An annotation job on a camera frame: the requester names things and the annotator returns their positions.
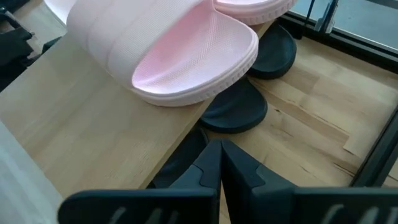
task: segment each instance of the pink slide sandal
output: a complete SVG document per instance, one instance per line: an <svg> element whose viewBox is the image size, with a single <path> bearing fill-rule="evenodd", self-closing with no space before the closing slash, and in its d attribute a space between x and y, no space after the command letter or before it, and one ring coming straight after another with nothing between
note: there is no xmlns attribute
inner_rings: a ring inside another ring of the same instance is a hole
<svg viewBox="0 0 398 224"><path fill-rule="evenodd" d="M256 33L213 0L77 0L67 28L119 83L160 106L217 95L258 51Z"/></svg>
<svg viewBox="0 0 398 224"><path fill-rule="evenodd" d="M297 0L215 0L218 11L247 25L273 21L293 7Z"/></svg>

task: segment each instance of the light wood plank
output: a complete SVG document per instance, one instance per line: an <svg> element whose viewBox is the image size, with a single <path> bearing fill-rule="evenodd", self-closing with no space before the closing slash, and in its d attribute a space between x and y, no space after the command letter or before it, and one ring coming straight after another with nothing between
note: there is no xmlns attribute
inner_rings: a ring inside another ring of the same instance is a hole
<svg viewBox="0 0 398 224"><path fill-rule="evenodd" d="M66 35L0 94L0 118L67 196L145 187L210 101L149 105Z"/></svg>
<svg viewBox="0 0 398 224"><path fill-rule="evenodd" d="M398 103L398 77L306 38L297 48L284 77L251 79L268 101L265 120L210 136L230 138L297 185L347 186Z"/></svg>

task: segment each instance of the wooden floor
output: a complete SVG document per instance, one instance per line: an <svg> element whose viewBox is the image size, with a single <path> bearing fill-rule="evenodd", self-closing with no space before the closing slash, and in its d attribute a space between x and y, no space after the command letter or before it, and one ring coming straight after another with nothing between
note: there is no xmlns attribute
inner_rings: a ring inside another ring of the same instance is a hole
<svg viewBox="0 0 398 224"><path fill-rule="evenodd" d="M16 14L41 45L66 30L42 3ZM251 79L269 103L265 120L233 140L268 168L300 186L347 186L398 103L398 76L309 39L284 77ZM398 164L386 186L398 186ZM221 223L228 223L225 200Z"/></svg>

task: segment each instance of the pink sandal sole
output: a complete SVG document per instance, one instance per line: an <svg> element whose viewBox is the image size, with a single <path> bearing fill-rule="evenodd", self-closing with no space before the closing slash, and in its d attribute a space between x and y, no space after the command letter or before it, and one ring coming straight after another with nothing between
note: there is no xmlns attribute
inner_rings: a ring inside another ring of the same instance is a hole
<svg viewBox="0 0 398 224"><path fill-rule="evenodd" d="M136 68L132 91L149 103L198 103L227 89L254 63L257 34L219 12L205 14L201 7L165 34Z"/></svg>
<svg viewBox="0 0 398 224"><path fill-rule="evenodd" d="M216 0L218 11L247 25L273 21L289 11L297 0Z"/></svg>

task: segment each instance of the glass panel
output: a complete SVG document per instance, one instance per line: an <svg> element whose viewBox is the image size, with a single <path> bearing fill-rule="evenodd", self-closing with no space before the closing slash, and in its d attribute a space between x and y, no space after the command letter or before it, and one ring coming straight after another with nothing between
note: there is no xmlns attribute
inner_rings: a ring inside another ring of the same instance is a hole
<svg viewBox="0 0 398 224"><path fill-rule="evenodd" d="M397 6L396 0L340 0L335 28L397 50Z"/></svg>
<svg viewBox="0 0 398 224"><path fill-rule="evenodd" d="M329 0L315 0L310 19L317 21L319 18L321 18L323 16L323 13L325 12L328 3ZM297 0L296 4L294 4L293 8L290 11L306 17L310 5L311 0Z"/></svg>

